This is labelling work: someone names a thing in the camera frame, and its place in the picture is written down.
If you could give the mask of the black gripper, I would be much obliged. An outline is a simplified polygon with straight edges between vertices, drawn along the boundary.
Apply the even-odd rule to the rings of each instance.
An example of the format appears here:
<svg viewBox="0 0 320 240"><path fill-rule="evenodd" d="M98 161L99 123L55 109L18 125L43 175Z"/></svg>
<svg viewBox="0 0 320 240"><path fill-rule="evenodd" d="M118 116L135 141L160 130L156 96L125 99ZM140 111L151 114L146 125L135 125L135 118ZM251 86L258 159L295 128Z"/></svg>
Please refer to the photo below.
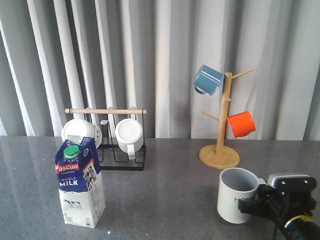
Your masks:
<svg viewBox="0 0 320 240"><path fill-rule="evenodd" d="M316 186L304 184L291 190L273 190L266 198L252 201L240 200L238 209L243 214L267 218L278 225L290 225L294 221L312 222L312 210L316 201L311 192Z"/></svg>

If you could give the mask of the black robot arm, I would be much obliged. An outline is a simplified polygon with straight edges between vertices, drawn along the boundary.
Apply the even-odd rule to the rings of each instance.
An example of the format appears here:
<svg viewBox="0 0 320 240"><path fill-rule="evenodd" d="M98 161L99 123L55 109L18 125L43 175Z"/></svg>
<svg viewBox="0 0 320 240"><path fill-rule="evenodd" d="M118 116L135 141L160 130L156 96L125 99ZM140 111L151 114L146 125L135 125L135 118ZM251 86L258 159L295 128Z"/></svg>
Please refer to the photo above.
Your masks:
<svg viewBox="0 0 320 240"><path fill-rule="evenodd" d="M280 230L287 240L318 240L320 227L312 220L316 200L311 191L315 184L306 183L296 189L260 185L256 200L240 200L238 208L243 214L250 214L274 223L274 233Z"/></svg>

